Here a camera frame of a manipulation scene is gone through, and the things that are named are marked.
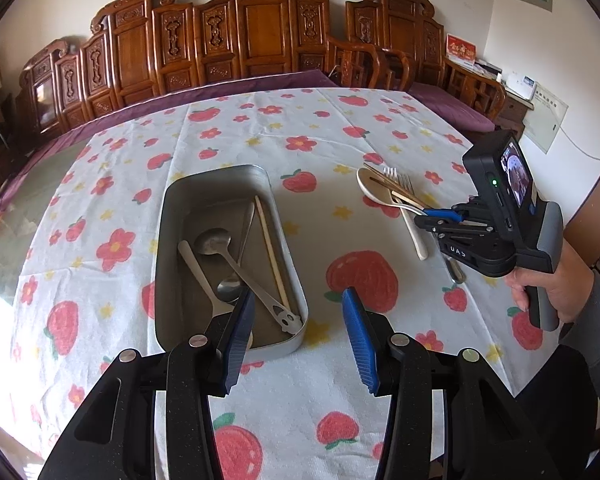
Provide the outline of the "person's right hand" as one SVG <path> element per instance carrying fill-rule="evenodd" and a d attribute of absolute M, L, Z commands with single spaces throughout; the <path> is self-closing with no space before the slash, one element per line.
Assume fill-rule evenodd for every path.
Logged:
<path fill-rule="evenodd" d="M 554 273 L 515 268 L 504 280 L 512 291 L 515 304 L 521 309 L 526 310 L 529 307 L 526 288 L 539 287 L 546 291 L 558 318 L 564 323 L 572 323 L 588 302 L 595 278 L 593 270 L 564 240 L 562 255 Z"/>

